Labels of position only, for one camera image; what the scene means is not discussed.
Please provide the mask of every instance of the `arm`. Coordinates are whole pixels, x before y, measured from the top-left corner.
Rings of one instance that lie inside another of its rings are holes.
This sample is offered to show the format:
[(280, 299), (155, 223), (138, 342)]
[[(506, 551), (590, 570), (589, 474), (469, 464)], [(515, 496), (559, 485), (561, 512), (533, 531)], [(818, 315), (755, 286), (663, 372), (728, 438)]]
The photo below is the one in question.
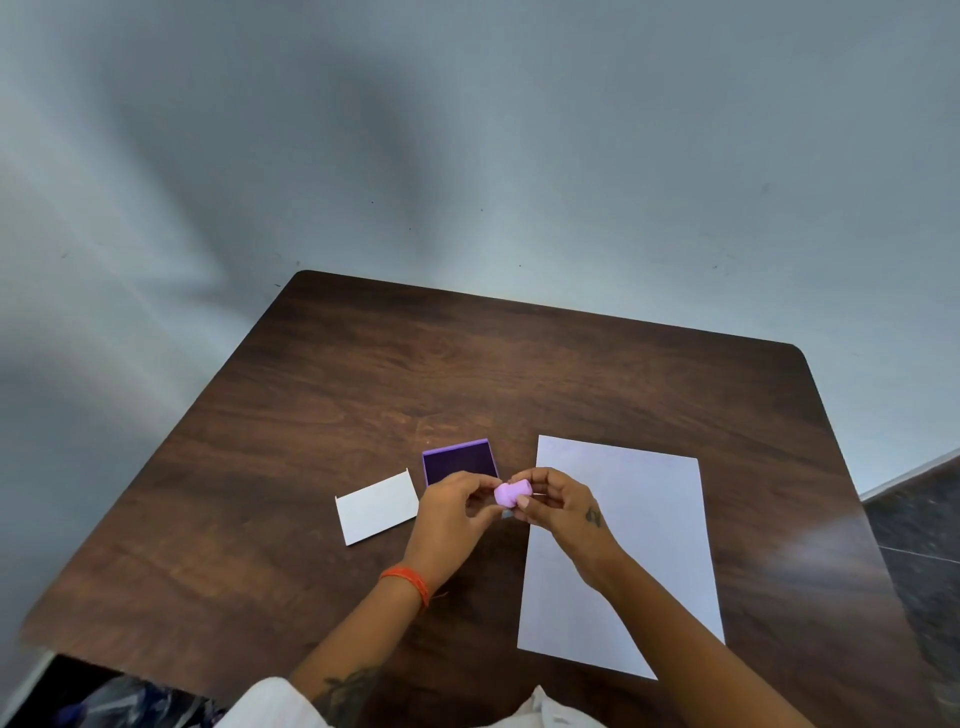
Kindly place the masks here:
[[(455, 473), (426, 489), (403, 561), (431, 594), (467, 560), (503, 508), (489, 505), (467, 515), (467, 500), (491, 490), (497, 478)], [(381, 579), (316, 649), (294, 670), (290, 684), (333, 728), (348, 728), (373, 689), (376, 673), (420, 612), (420, 592), (406, 579)]]
[(547, 501), (518, 498), (517, 517), (549, 530), (608, 600), (691, 728), (812, 728), (620, 547), (586, 485), (549, 468), (511, 481), (523, 478)]

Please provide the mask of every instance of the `forearm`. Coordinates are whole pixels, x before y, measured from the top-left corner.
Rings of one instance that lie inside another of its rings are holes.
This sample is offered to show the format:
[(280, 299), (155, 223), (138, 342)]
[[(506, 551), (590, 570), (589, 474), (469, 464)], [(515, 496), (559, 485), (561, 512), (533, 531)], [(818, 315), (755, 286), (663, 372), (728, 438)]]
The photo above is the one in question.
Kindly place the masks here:
[(300, 663), (290, 683), (329, 725), (348, 728), (420, 605), (420, 592), (406, 579), (381, 579)]
[(626, 554), (600, 591), (691, 728), (811, 724)]

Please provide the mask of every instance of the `white shirt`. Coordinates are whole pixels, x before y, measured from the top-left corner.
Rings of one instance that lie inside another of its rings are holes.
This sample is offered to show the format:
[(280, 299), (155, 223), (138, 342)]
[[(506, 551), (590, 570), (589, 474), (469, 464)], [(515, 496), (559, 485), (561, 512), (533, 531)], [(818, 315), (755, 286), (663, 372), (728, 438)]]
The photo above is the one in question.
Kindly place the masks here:
[[(512, 716), (488, 728), (604, 728), (585, 713), (547, 697), (539, 685)], [(217, 728), (329, 728), (310, 702), (281, 677), (261, 680), (243, 694)]]

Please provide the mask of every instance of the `small white paper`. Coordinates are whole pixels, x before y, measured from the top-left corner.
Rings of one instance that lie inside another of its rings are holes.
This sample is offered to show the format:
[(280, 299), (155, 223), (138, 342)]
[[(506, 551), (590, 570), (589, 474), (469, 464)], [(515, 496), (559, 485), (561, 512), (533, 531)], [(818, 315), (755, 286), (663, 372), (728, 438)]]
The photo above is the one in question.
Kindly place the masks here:
[(403, 471), (335, 500), (347, 546), (410, 521), (417, 516), (420, 506), (410, 471)]
[[(695, 458), (541, 435), (537, 465), (586, 483), (624, 550), (723, 641)], [(530, 529), (516, 646), (656, 679), (613, 607), (537, 527)]]

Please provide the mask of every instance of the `dark brown table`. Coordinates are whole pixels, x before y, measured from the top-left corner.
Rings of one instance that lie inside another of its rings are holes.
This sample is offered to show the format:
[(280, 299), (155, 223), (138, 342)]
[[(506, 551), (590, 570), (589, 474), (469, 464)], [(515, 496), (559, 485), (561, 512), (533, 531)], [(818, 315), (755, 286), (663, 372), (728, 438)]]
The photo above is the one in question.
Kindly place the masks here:
[[(235, 699), (287, 673), (403, 551), (344, 547), (333, 497), (489, 437), (700, 460), (731, 649), (816, 725), (938, 721), (927, 674), (796, 347), (302, 272), (27, 619), (25, 636)], [(537, 685), (613, 726), (679, 722), (654, 682), (516, 649), (528, 526), (496, 524), (410, 629), (368, 725), (467, 726)]]

